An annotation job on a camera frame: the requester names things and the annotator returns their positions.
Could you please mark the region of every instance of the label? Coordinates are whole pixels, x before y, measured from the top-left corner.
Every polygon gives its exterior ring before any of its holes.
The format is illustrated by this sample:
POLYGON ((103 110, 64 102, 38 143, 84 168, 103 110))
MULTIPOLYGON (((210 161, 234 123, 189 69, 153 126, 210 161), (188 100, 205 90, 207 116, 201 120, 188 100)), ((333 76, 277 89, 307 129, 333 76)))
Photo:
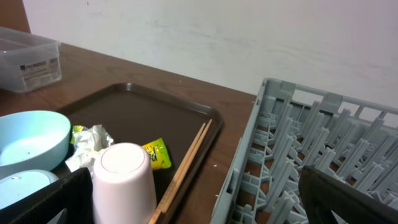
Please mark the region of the label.
POLYGON ((51 58, 50 60, 29 65, 21 65, 19 68, 21 70, 22 81, 28 90, 61 79, 61 74, 58 70, 58 58, 51 58))

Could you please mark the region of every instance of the white wall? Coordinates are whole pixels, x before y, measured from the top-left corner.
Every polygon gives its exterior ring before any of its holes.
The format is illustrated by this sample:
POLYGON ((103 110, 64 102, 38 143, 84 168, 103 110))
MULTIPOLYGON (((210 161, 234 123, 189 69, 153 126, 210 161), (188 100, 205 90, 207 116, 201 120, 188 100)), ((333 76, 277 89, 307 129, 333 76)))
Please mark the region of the white wall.
POLYGON ((24 0, 32 33, 257 93, 264 77, 398 107, 397 0, 24 0))

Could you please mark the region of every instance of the table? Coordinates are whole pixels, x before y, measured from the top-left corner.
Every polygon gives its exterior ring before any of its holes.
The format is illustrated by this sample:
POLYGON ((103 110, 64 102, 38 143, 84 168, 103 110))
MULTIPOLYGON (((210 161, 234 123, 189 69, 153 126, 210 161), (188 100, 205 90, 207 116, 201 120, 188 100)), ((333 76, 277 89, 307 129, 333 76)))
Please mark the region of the table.
POLYGON ((0 90, 0 116, 26 110, 57 110, 114 83, 131 82, 217 109, 224 126, 174 216, 174 223, 209 223, 254 95, 128 62, 67 44, 60 47, 62 80, 30 93, 0 90))

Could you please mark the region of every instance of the gray plastic dish rack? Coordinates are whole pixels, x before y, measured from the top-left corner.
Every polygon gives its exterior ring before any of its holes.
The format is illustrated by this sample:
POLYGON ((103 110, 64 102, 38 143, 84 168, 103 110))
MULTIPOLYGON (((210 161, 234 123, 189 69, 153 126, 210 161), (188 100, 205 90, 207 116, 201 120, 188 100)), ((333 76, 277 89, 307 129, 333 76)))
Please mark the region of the gray plastic dish rack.
POLYGON ((384 125, 387 114, 397 115, 398 109, 264 79, 211 223, 257 223, 262 210, 271 214, 268 224, 308 223, 298 190, 305 165, 398 209, 398 129, 384 125), (323 99, 306 105, 292 100, 295 90, 323 99), (358 109, 352 115, 349 109, 339 113, 344 102, 358 109), (366 108, 380 112, 373 122, 359 117, 366 108), (258 166, 259 174, 245 172, 248 162, 258 166), (267 192, 261 189, 263 184, 267 192), (255 197, 254 205, 236 204, 242 191, 255 197))

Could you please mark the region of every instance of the wooden chopstick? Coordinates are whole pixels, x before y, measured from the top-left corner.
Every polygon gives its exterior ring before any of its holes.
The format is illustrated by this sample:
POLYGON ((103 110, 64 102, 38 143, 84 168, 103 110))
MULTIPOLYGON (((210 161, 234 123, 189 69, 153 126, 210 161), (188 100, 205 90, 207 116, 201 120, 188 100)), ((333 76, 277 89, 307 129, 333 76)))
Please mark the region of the wooden chopstick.
POLYGON ((160 200, 160 203, 158 204, 154 214, 152 215, 151 219, 149 220, 149 224, 155 224, 157 219, 160 216, 160 213, 162 213, 162 208, 164 207, 166 201, 169 198, 169 195, 172 191, 173 188, 175 188, 175 183, 177 182, 178 177, 180 176, 183 167, 185 167, 185 164, 188 162, 189 157, 191 156, 192 152, 195 149, 195 146, 197 145, 197 142, 200 139, 200 136, 202 134, 203 128, 205 127, 205 123, 203 123, 203 125, 201 126, 198 134, 195 136, 191 146, 189 147, 186 155, 184 156, 184 159, 182 161, 182 163, 180 164, 180 167, 177 169, 176 173, 174 174, 173 180, 171 181, 170 185, 167 187, 166 192, 164 193, 162 199, 160 200))
POLYGON ((200 138, 199 138, 198 142, 196 143, 195 148, 193 149, 192 153, 189 155, 189 158, 187 159, 186 163, 181 163, 180 167, 178 168, 178 171, 174 175, 174 177, 176 177, 176 176, 177 177, 176 178, 173 177, 173 180, 169 185, 169 186, 172 186, 171 193, 170 193, 170 195, 167 196, 164 206, 161 207, 163 213, 167 212, 167 210, 170 207, 170 204, 172 203, 172 201, 175 197, 175 194, 178 191, 178 188, 180 188, 182 180, 184 179, 185 174, 187 174, 187 171, 188 171, 189 167, 191 166, 193 158, 195 157, 196 153, 198 152, 199 147, 200 147, 201 143, 203 142, 203 139, 205 138, 207 131, 209 130, 211 121, 212 120, 209 121, 209 123, 206 125, 205 130, 200 135, 200 138))

